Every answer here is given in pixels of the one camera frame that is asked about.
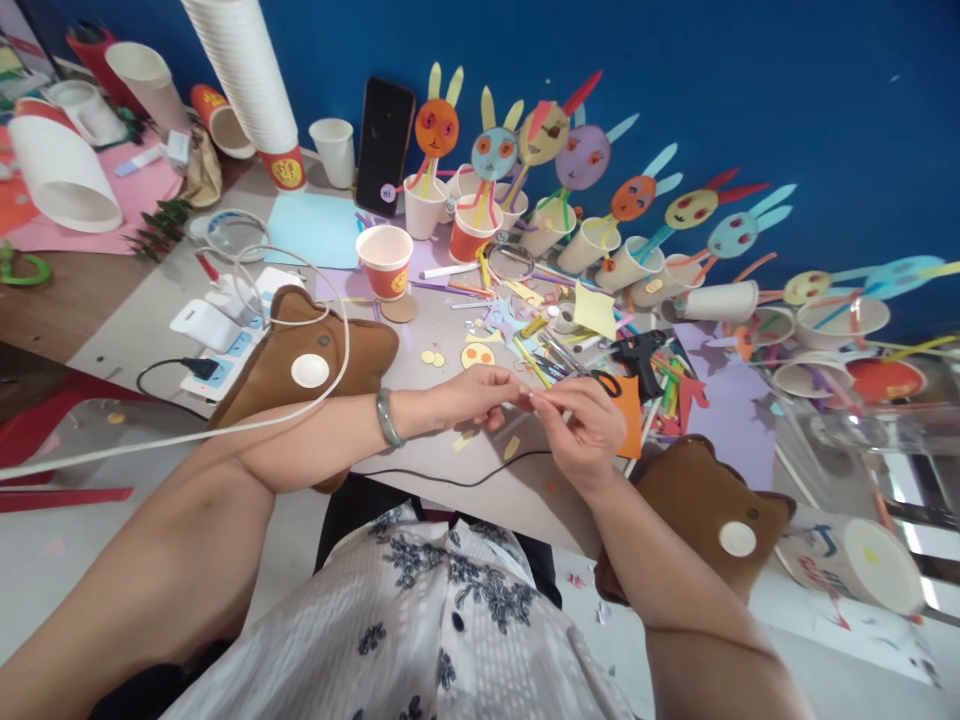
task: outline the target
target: brown bear-shaped pillow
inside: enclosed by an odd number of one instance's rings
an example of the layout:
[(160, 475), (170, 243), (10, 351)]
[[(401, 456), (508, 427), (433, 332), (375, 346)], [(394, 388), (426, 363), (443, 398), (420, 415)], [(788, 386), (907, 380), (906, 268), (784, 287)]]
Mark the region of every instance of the brown bear-shaped pillow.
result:
[[(303, 322), (320, 317), (317, 306), (303, 288), (287, 285), (273, 298), (270, 317)], [(400, 339), (388, 326), (369, 320), (350, 320), (350, 362), (331, 397), (365, 395), (380, 390), (380, 380), (397, 356)], [(316, 388), (298, 385), (290, 374), (301, 355), (319, 355), (330, 366), (330, 378)], [(273, 325), (253, 351), (240, 377), (207, 422), (207, 429), (229, 427), (264, 410), (308, 402), (320, 396), (343, 366), (344, 323), (332, 310), (310, 325)], [(314, 486), (324, 493), (340, 487), (347, 470)]]
[[(717, 460), (713, 445), (701, 435), (682, 437), (666, 451), (647, 445), (632, 477), (640, 478), (637, 491), (650, 507), (746, 603), (796, 512), (796, 501), (748, 488), (736, 470)], [(730, 522), (743, 523), (757, 539), (746, 557), (731, 555), (720, 544), (720, 531)], [(629, 604), (605, 550), (594, 574), (600, 597)]]

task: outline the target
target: person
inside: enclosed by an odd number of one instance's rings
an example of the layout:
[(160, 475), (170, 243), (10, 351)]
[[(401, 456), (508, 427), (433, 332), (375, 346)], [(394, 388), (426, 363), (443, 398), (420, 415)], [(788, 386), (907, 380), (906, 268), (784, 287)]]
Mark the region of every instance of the person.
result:
[[(383, 452), (393, 432), (471, 420), (494, 431), (505, 403), (537, 414), (593, 513), (646, 628), (657, 717), (812, 717), (744, 604), (614, 469), (625, 424), (600, 384), (532, 392), (484, 365), (390, 394), (385, 418), (374, 396), (337, 397), (208, 440), (0, 668), (0, 715), (632, 717), (574, 623), (535, 588), (512, 533), (425, 522), (411, 503), (341, 528), (320, 572), (239, 633), (278, 494)], [(354, 480), (334, 494), (327, 523)]]

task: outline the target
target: bracelet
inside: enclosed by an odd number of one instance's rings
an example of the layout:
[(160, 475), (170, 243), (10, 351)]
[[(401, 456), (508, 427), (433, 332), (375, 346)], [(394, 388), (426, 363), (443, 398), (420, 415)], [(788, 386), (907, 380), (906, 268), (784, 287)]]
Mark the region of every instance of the bracelet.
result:
[(393, 418), (390, 416), (390, 388), (381, 388), (377, 393), (377, 420), (380, 421), (380, 432), (391, 447), (402, 448), (407, 444), (393, 426)]

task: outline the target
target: black phone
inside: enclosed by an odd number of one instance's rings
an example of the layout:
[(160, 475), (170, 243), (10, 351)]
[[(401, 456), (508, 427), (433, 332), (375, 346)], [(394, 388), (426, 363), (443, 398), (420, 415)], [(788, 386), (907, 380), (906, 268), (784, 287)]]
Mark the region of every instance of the black phone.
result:
[(381, 217), (397, 214), (395, 188), (403, 182), (416, 109), (412, 90), (377, 77), (367, 80), (356, 195), (357, 205), (364, 210)]

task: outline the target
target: cardboard coaster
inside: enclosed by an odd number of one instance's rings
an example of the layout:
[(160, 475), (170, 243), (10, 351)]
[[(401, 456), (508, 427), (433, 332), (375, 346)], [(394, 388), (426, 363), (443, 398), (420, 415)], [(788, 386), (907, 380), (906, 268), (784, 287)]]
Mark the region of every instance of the cardboard coaster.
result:
[(409, 292), (399, 300), (379, 304), (380, 314), (390, 322), (406, 323), (417, 316), (417, 301)]

